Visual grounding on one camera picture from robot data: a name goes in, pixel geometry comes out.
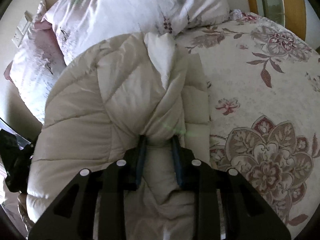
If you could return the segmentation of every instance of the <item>bed sheet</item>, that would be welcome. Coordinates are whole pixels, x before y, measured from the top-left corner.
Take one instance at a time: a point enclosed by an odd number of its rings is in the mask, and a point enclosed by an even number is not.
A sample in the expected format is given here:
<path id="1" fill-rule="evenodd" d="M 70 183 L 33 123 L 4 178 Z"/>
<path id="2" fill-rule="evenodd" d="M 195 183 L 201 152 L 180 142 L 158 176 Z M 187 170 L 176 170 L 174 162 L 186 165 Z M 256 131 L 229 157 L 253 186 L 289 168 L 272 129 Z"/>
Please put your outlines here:
<path id="1" fill-rule="evenodd" d="M 177 42 L 207 77 L 212 166 L 241 172 L 295 238 L 320 202 L 320 55 L 253 13 Z"/>

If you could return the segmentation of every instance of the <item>silver screw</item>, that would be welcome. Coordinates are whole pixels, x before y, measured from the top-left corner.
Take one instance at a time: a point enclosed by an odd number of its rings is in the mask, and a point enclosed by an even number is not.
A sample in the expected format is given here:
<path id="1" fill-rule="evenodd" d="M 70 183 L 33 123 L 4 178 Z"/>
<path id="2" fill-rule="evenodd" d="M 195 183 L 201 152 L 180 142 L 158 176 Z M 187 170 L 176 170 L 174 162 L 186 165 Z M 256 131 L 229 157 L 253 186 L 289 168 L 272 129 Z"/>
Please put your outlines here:
<path id="1" fill-rule="evenodd" d="M 90 173 L 90 171 L 88 169 L 83 169 L 80 171 L 80 175 L 83 177 L 87 176 L 89 173 Z"/>
<path id="2" fill-rule="evenodd" d="M 201 160 L 195 159 L 191 163 L 192 163 L 193 166 L 200 166 L 201 165 Z"/>
<path id="3" fill-rule="evenodd" d="M 228 172 L 229 172 L 229 174 L 231 176 L 237 176 L 238 175 L 238 171 L 236 169 L 230 169 Z"/>
<path id="4" fill-rule="evenodd" d="M 119 160 L 119 161 L 117 161 L 117 165 L 118 165 L 119 167 L 125 166 L 126 164 L 127 164 L 127 162 L 126 162 L 125 160 Z"/>

